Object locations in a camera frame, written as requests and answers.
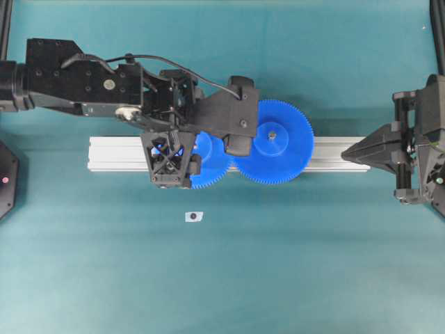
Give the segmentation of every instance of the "metal plate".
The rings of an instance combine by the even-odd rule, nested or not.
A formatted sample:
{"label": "metal plate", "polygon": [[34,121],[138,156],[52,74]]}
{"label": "metal plate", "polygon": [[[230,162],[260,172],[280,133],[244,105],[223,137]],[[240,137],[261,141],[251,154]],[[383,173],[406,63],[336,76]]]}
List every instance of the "metal plate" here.
{"label": "metal plate", "polygon": [[[344,161],[341,152],[362,137],[315,137],[312,159],[305,172],[366,172],[369,166]],[[93,172],[147,172],[140,138],[90,137],[88,169]],[[238,171],[235,166],[230,171]]]}
{"label": "metal plate", "polygon": [[14,207],[18,170],[19,159],[0,142],[0,218]]}

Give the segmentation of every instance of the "blue gear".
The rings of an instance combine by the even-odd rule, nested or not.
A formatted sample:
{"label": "blue gear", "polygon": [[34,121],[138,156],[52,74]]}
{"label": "blue gear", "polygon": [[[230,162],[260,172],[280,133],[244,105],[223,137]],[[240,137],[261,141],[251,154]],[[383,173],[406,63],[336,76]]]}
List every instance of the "blue gear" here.
{"label": "blue gear", "polygon": [[217,182],[232,164],[232,157],[224,153],[223,141],[205,132],[197,135],[192,154],[202,158],[201,173],[190,176],[192,189],[205,188]]}
{"label": "blue gear", "polygon": [[235,164],[249,179],[263,184],[291,181],[306,168],[314,150],[314,133],[305,115],[278,100],[258,105],[257,136],[248,157]]}

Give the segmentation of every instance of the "small blue gear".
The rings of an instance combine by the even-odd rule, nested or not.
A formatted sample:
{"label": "small blue gear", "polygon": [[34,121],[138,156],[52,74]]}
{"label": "small blue gear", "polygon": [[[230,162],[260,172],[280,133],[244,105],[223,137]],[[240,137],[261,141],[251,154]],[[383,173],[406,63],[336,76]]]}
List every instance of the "small blue gear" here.
{"label": "small blue gear", "polygon": [[263,184],[291,181],[306,168],[314,151],[314,133],[305,115],[283,101],[258,105],[257,136],[248,157],[235,157],[240,172]]}
{"label": "small blue gear", "polygon": [[201,189],[219,181],[229,170],[232,157],[225,154],[223,141],[201,132],[196,136],[192,154],[201,156],[201,173],[191,175],[192,189]]}

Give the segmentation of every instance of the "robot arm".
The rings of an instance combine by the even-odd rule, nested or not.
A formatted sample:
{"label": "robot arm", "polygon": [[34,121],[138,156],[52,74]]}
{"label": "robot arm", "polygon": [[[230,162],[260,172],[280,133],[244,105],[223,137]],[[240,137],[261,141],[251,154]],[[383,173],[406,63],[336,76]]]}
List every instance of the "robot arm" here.
{"label": "robot arm", "polygon": [[[135,58],[153,58],[180,70],[148,72]],[[125,60],[116,69],[108,63]],[[204,97],[197,79],[220,88]],[[142,129],[150,179],[159,187],[191,187],[201,159],[192,154],[196,135],[206,131],[225,152],[250,154],[258,125],[259,91],[251,79],[231,77],[228,87],[158,56],[105,61],[84,54],[70,40],[30,39],[26,63],[0,61],[0,111],[44,107],[74,116],[112,117]]]}

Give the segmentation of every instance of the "cable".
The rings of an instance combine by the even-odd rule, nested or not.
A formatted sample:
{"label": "cable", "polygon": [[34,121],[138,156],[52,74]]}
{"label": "cable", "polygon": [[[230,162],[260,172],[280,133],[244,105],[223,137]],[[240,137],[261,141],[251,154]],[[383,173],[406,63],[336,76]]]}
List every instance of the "cable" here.
{"label": "cable", "polygon": [[164,57],[152,56],[152,55],[149,55],[149,54],[131,54],[131,55],[127,54],[126,56],[112,58],[112,59],[107,59],[105,61],[107,63],[112,63],[114,61],[123,61],[123,60],[127,60],[127,59],[135,59],[135,58],[154,59],[154,60],[157,60],[157,61],[163,61],[164,63],[167,63],[167,64],[169,64],[171,66],[179,68],[180,70],[184,71],[185,73],[188,73],[192,77],[195,77],[196,79],[199,79],[199,80],[205,82],[206,84],[209,84],[210,86],[214,86],[216,88],[219,88],[221,90],[224,90],[224,91],[228,92],[229,94],[235,96],[238,100],[241,99],[237,92],[234,92],[233,90],[228,89],[227,87],[221,86],[221,85],[219,85],[219,84],[217,84],[217,83],[215,83],[213,81],[210,81],[210,80],[208,80],[208,79],[206,79],[204,77],[201,77],[198,73],[195,73],[194,71],[189,70],[188,68],[186,68],[184,66],[181,66],[180,64],[175,63],[174,61],[170,61],[170,60],[168,60],[168,59],[166,59]]}
{"label": "cable", "polygon": [[71,57],[69,57],[66,61],[62,63],[60,68],[64,69],[70,66],[71,64],[77,62],[77,61],[97,61],[102,67],[110,72],[111,74],[115,74],[113,69],[110,67],[110,65],[102,58],[95,56],[94,54],[75,54]]}

